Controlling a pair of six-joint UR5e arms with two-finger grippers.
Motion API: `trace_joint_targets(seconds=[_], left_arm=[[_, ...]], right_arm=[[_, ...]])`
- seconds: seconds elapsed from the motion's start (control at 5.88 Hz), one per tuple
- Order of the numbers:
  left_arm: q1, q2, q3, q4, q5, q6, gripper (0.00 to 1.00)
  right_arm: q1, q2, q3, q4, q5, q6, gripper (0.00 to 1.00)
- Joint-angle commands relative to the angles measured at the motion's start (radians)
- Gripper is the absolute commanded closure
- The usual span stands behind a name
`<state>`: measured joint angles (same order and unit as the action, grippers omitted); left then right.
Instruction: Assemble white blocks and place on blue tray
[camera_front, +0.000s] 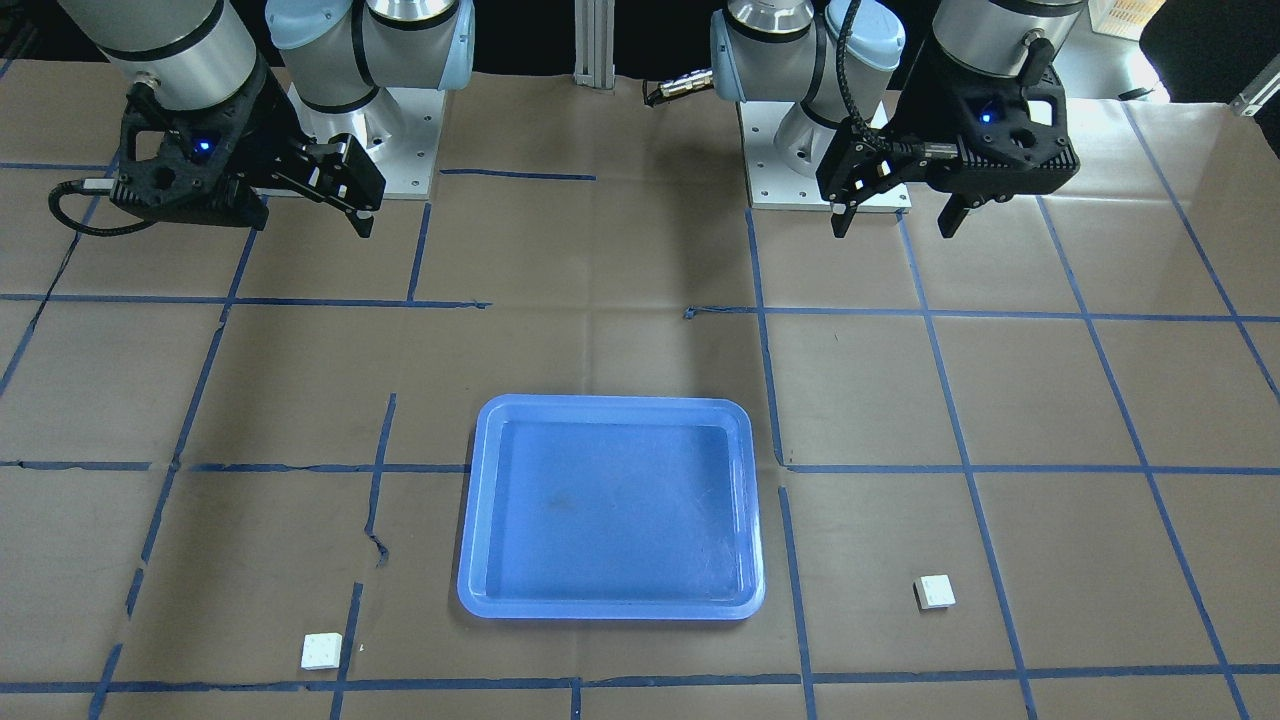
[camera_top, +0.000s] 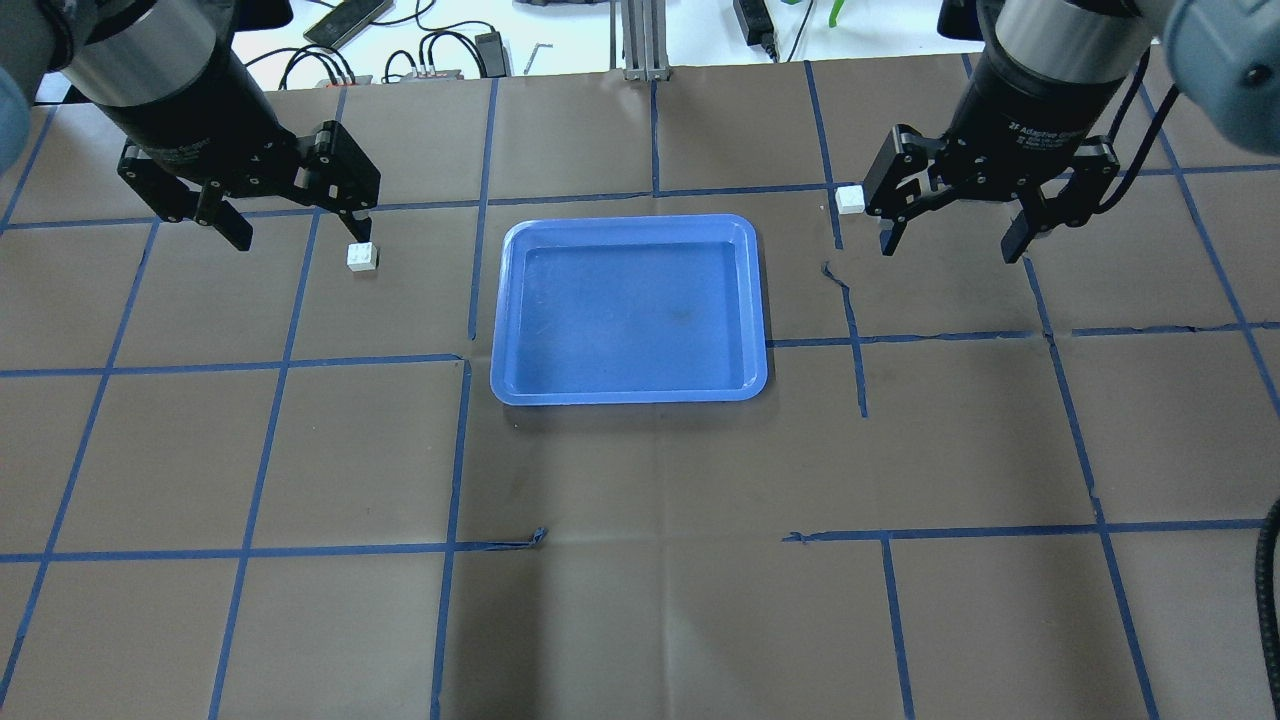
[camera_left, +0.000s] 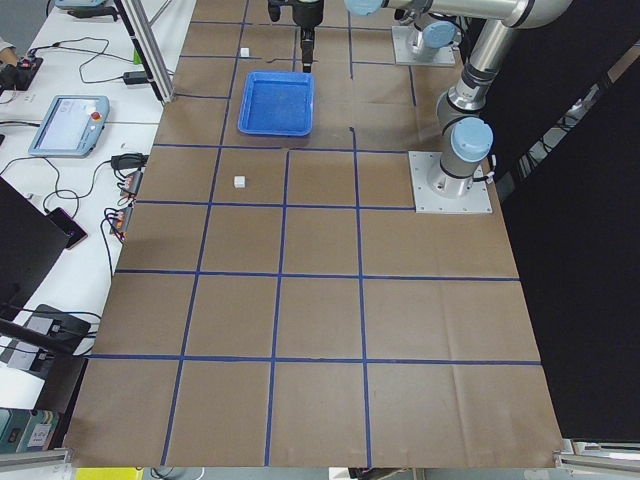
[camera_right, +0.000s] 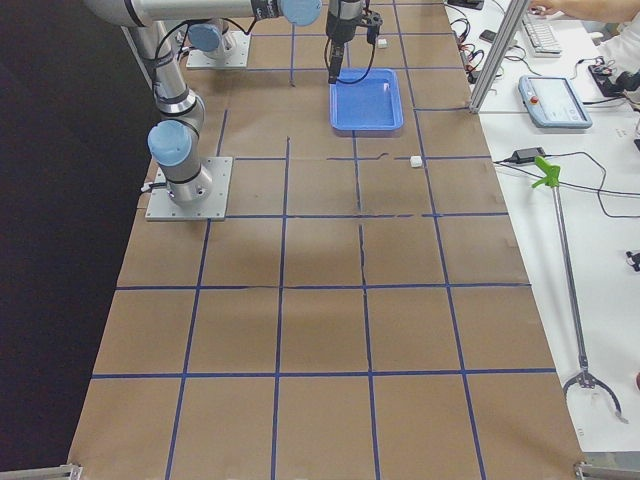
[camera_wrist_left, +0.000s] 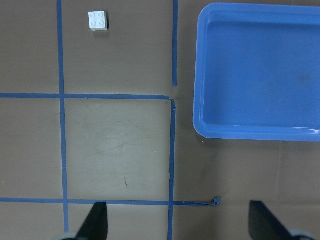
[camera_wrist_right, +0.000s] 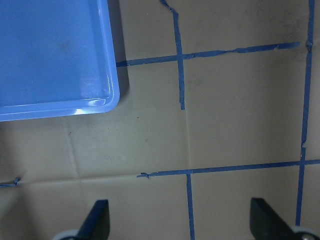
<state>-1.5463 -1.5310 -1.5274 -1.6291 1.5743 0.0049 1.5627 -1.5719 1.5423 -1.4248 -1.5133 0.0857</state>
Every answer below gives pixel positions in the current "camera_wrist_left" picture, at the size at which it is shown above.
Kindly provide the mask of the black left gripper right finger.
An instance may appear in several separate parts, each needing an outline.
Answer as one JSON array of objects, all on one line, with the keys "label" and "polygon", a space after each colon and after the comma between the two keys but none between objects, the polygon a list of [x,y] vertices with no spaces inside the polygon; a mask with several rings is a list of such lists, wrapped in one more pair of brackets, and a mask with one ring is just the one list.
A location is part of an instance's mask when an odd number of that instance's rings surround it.
[{"label": "black left gripper right finger", "polygon": [[291,240],[293,236],[262,201],[249,203],[248,232],[252,240]]}]

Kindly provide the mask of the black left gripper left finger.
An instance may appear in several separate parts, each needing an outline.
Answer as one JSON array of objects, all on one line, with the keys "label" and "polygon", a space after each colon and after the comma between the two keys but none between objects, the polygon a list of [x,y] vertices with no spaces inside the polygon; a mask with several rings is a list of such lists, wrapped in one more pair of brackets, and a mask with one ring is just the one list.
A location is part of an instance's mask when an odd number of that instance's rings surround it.
[{"label": "black left gripper left finger", "polygon": [[106,202],[96,202],[81,228],[77,240],[106,240],[108,237],[108,209]]}]

